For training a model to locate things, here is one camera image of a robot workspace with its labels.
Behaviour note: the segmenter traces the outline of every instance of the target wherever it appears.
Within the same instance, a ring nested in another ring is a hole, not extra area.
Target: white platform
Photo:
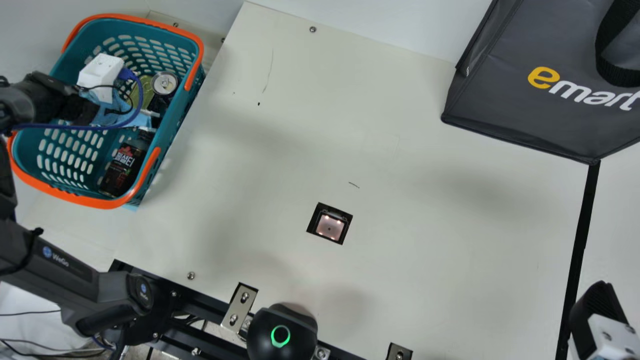
[[[249,284],[367,359],[551,359],[587,168],[441,123],[453,72],[245,4],[138,212],[44,197],[26,223],[98,267],[82,246],[119,241],[221,300]],[[343,246],[305,232],[318,202],[353,215]]]

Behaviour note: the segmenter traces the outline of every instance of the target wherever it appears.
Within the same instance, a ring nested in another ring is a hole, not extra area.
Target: blue cable
[[[109,126],[73,126],[73,125],[60,125],[60,124],[31,124],[31,123],[24,123],[24,124],[16,124],[13,126],[13,129],[26,129],[26,128],[44,128],[44,129],[64,129],[64,130],[98,130],[98,131],[102,131],[102,130],[112,130],[112,129],[119,129],[121,127],[125,127],[127,124],[131,123],[139,114],[140,114],[140,110],[142,110],[142,98],[144,96],[143,93],[143,89],[142,89],[142,82],[140,81],[140,79],[134,74],[133,71],[127,69],[127,68],[123,68],[120,73],[118,74],[118,79],[122,79],[122,80],[134,80],[136,82],[136,84],[138,85],[138,106],[136,107],[136,111],[133,112],[133,114],[126,120],[123,122],[119,122],[117,124],[114,125],[109,125]]]
[[[110,350],[113,351],[112,347],[108,347],[107,345],[103,344],[102,342],[100,342],[95,336],[91,337],[91,340],[93,340],[93,342],[98,345],[99,347],[106,349],[106,350]]]

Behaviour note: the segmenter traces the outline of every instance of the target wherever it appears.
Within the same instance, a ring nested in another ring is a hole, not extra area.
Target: emart logo
[[[554,69],[540,66],[533,69],[528,77],[529,83],[539,89],[549,89],[551,94],[559,94],[564,99],[575,96],[573,101],[588,105],[620,106],[621,110],[631,110],[634,101],[640,99],[640,92],[616,95],[608,91],[596,91],[567,80],[560,80],[560,74]]]

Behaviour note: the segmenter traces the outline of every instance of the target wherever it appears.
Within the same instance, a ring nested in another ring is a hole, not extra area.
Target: metal bracket
[[[387,360],[411,360],[413,351],[391,343],[389,345],[389,351],[387,352]]]
[[[327,349],[326,347],[316,345],[316,351],[314,352],[312,360],[329,360],[330,354],[331,350]]]
[[[229,310],[227,310],[220,326],[238,334],[257,295],[258,289],[239,283],[234,292],[234,296],[231,298],[231,302],[229,302]]]

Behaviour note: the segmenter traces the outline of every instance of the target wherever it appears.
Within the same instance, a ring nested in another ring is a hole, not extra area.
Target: black stand
[[[573,253],[571,254],[571,265],[569,266],[569,278],[566,283],[564,294],[564,307],[562,310],[562,320],[560,332],[558,334],[558,344],[556,348],[556,360],[566,360],[569,349],[569,312],[575,304],[578,295],[578,284],[580,283],[580,270],[582,269],[582,258],[584,249],[587,246],[589,236],[589,225],[591,223],[591,211],[593,210],[593,200],[596,195],[598,184],[598,174],[600,173],[600,162],[589,166],[587,181],[584,185],[584,195],[582,196],[582,208],[578,218],[578,228],[575,231],[575,241],[573,242]]]

